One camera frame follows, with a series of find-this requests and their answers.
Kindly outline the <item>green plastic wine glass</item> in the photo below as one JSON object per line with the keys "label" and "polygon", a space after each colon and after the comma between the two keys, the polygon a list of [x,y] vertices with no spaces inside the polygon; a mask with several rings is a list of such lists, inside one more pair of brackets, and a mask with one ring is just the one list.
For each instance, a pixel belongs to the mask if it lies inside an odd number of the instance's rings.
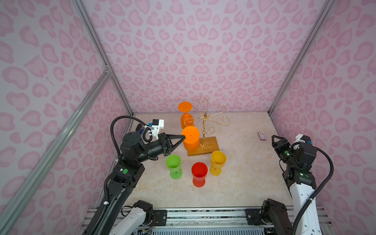
{"label": "green plastic wine glass", "polygon": [[172,179],[177,180],[182,177],[183,171],[181,169],[181,158],[178,155],[169,155],[166,158],[165,164]]}

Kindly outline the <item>orange wine glass front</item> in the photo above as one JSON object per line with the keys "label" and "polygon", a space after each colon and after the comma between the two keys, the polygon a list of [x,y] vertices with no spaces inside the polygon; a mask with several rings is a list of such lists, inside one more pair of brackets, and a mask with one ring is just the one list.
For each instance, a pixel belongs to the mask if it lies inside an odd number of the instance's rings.
{"label": "orange wine glass front", "polygon": [[199,148],[200,132],[196,127],[185,127],[182,131],[182,135],[185,136],[183,144],[187,152],[196,151]]}

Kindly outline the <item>orange wine glass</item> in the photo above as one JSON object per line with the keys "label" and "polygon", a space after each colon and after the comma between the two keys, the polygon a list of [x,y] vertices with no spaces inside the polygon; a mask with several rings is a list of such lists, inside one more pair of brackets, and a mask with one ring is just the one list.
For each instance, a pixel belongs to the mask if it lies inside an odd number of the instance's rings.
{"label": "orange wine glass", "polygon": [[192,104],[189,102],[182,102],[178,105],[178,109],[183,113],[181,116],[181,127],[184,129],[188,126],[194,126],[193,116],[189,113],[193,108]]}
{"label": "orange wine glass", "polygon": [[196,127],[185,127],[182,131],[182,135],[185,136],[183,144],[187,152],[196,151],[199,148],[200,132]]}

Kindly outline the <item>red plastic wine glass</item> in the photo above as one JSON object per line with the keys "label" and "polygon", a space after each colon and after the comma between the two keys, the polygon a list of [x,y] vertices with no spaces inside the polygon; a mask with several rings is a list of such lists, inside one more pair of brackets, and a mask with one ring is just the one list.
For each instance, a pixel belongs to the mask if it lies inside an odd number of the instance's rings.
{"label": "red plastic wine glass", "polygon": [[197,162],[192,166],[193,185],[201,188],[206,183],[206,176],[208,174],[208,167],[205,163]]}

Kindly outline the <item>yellow plastic wine glass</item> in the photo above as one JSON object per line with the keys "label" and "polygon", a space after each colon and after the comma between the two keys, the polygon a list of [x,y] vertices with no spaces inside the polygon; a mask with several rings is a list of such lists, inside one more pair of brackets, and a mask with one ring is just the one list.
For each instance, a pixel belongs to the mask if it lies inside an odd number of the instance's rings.
{"label": "yellow plastic wine glass", "polygon": [[211,166],[209,171],[213,176],[219,176],[222,173],[222,168],[227,161],[226,155],[221,151],[214,151],[211,154]]}

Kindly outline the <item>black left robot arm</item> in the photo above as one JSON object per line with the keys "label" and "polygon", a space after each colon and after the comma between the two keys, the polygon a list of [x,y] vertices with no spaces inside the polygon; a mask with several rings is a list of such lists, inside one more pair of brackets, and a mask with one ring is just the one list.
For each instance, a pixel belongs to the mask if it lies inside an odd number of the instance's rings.
{"label": "black left robot arm", "polygon": [[127,133],[120,146],[120,159],[104,181],[101,205],[83,234],[110,234],[125,201],[145,171],[143,162],[170,155],[185,138],[184,135],[160,133],[157,140],[145,143],[138,132]]}

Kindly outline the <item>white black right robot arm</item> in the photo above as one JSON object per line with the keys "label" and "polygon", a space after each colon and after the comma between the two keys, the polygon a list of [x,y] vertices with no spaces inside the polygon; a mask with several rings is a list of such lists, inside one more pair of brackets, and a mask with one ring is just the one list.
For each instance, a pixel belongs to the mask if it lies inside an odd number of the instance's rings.
{"label": "white black right robot arm", "polygon": [[275,235],[321,235],[316,201],[318,189],[310,172],[317,156],[317,148],[310,137],[299,134],[294,143],[286,138],[272,136],[272,147],[286,164],[283,178],[293,201],[294,221],[288,217],[287,207],[273,199],[266,199],[260,209],[246,209],[248,225],[272,225]]}

